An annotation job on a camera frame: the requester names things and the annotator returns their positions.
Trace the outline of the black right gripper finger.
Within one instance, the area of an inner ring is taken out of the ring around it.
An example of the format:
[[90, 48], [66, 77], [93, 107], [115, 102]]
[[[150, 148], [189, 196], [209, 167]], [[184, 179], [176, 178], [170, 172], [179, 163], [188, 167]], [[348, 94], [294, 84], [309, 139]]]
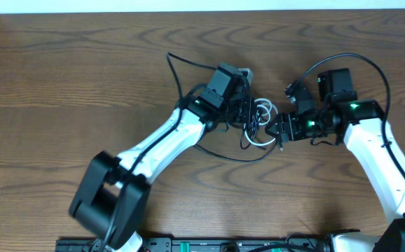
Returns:
[[274, 140], [276, 140], [277, 143], [279, 144], [282, 143], [282, 134], [280, 132], [273, 129], [267, 129], [266, 134], [274, 138]]
[[282, 128], [282, 118], [281, 115], [276, 115], [265, 128], [266, 132], [281, 132]]

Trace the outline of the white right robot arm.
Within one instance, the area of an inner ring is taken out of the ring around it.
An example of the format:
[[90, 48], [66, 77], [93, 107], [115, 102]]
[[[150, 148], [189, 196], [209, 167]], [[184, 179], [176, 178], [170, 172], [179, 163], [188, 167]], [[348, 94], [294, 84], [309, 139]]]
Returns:
[[385, 113], [374, 100], [343, 101], [323, 109], [277, 115], [266, 134], [278, 145], [336, 135], [362, 166], [383, 208], [388, 227], [381, 237], [356, 230], [327, 236], [318, 251], [405, 251], [405, 155]]

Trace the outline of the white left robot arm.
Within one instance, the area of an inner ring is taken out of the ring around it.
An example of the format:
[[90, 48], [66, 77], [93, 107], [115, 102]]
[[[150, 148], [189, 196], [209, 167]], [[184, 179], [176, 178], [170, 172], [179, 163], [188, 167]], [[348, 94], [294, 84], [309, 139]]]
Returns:
[[153, 182], [182, 152], [219, 123], [248, 123], [256, 106], [249, 95], [216, 99], [186, 95], [172, 115], [136, 146], [116, 156], [104, 151], [88, 165], [69, 215], [107, 251], [138, 251], [142, 221]]

